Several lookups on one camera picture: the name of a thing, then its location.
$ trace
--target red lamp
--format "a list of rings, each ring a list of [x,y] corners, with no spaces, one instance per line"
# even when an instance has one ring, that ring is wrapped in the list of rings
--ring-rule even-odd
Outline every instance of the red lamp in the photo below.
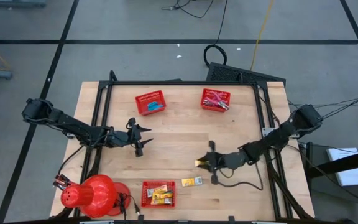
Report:
[[[70,185],[63,190],[60,200],[65,207],[79,207],[86,216],[99,218],[120,214],[119,205],[114,206],[119,193],[128,195],[124,202],[127,208],[131,202],[128,187],[123,183],[113,182],[106,175],[94,175],[81,185],[70,182]]]

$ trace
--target black metal frame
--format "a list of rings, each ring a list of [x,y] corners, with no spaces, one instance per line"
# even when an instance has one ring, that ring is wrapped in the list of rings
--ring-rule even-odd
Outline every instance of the black metal frame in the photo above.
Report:
[[[260,103],[260,95],[259,95],[259,87],[261,87],[261,89],[263,89],[264,98],[265,98],[265,102],[266,102],[269,125],[272,128],[275,127],[274,119],[273,119],[273,112],[272,112],[272,107],[270,105],[270,97],[269,97],[269,92],[267,89],[266,82],[250,83],[250,82],[247,82],[244,80],[227,81],[227,82],[222,82],[222,81],[219,81],[219,82],[176,81],[176,80],[175,81],[172,81],[172,80],[169,80],[169,81],[118,81],[116,76],[114,75],[114,73],[110,74],[110,80],[99,82],[91,125],[96,125],[96,123],[97,123],[98,113],[99,113],[100,104],[101,104],[101,96],[103,94],[104,89],[107,88],[106,101],[104,104],[103,116],[102,116],[102,125],[106,125],[113,85],[212,85],[212,86],[213,85],[229,85],[229,86],[230,85],[244,85],[244,86],[251,86],[254,89],[257,114],[258,114],[259,124],[260,124],[260,132],[262,134],[262,128],[265,127],[265,123],[264,123],[264,116],[263,116],[263,111],[262,111],[262,105]],[[81,179],[80,179],[81,183],[83,181],[85,181],[87,178],[91,177],[92,175],[96,175],[98,173],[100,160],[101,160],[101,151],[102,151],[101,147],[96,148],[96,155],[95,155],[94,163],[93,163],[91,170],[88,172],[88,169],[90,166],[92,149],[88,148],[86,150],[84,163],[83,163],[83,170],[82,170]],[[281,155],[280,155],[280,153],[278,153],[278,151],[275,151],[275,156],[277,157],[276,163],[277,163],[277,167],[278,167],[278,173],[280,175],[281,180],[285,184],[285,186],[287,186]],[[271,161],[272,158],[270,157],[270,154],[266,153],[265,157],[266,157],[267,167],[269,167],[269,169],[274,169],[272,161]],[[270,191],[272,194],[272,204],[273,204],[275,219],[282,220],[281,213],[280,213],[280,206],[278,203],[276,185],[275,185],[275,181],[274,181],[271,173],[268,173],[268,179],[269,179]],[[287,218],[292,219],[293,214],[292,214],[291,205],[289,204],[289,202],[286,198],[284,198],[284,200],[285,200],[284,202],[285,202],[285,210],[287,213]],[[74,212],[74,217],[78,217],[79,215],[80,215],[80,212],[78,209],[76,209]]]

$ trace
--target red basket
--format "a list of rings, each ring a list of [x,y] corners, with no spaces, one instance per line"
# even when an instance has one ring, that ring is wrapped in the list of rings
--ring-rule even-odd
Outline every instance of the red basket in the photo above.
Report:
[[[229,92],[225,92],[225,91],[221,91],[221,90],[212,90],[212,89],[207,89],[205,88],[203,90],[203,96],[201,97],[201,107],[203,109],[206,109],[206,110],[213,110],[213,111],[219,111],[219,112],[226,112],[227,110],[225,110],[224,108],[221,108],[221,107],[218,107],[218,106],[206,106],[204,105],[203,103],[203,99],[205,99],[206,97],[209,97],[209,98],[214,98],[215,96],[212,94],[212,92],[215,92],[217,94],[220,94],[222,93],[222,95],[220,96],[222,100],[226,100],[227,101],[227,105],[229,106],[230,105],[230,93]]]
[[[162,185],[167,185],[168,190],[173,191],[172,204],[171,205],[151,205],[152,198],[147,197],[147,189],[153,189]],[[175,208],[176,203],[176,190],[175,181],[143,181],[142,186],[142,207],[143,208]]]
[[[167,105],[165,104],[164,95],[162,94],[161,90],[157,90],[151,93],[146,93],[140,96],[135,97],[137,110],[139,114],[146,116],[152,113],[157,113],[159,111],[165,110]],[[149,111],[147,105],[153,101],[156,101],[158,104],[162,105],[161,108],[157,110]]]

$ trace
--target red lamp shade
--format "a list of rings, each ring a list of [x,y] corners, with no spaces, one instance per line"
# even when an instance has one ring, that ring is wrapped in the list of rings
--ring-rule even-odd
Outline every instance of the red lamp shade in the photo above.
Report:
[[[107,215],[117,199],[114,182],[106,175],[94,175],[83,184],[68,186],[60,197],[68,208],[79,207],[80,211],[91,218]]]

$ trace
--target yellow snack package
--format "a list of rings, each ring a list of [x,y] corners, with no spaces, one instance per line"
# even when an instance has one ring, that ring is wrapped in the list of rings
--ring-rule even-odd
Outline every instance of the yellow snack package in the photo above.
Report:
[[[201,185],[201,184],[203,184],[203,179],[201,177],[188,178],[188,179],[181,180],[181,185],[183,187]]]
[[[162,198],[162,199],[155,199],[152,200],[151,205],[171,205],[172,198]]]
[[[154,192],[157,192],[157,191],[166,192],[167,190],[168,190],[168,187],[166,184],[163,186],[160,186],[160,187],[153,188],[153,189],[147,189],[147,197],[152,197]]]
[[[152,196],[152,200],[170,198],[173,197],[173,191],[169,190],[167,192],[155,191]]]

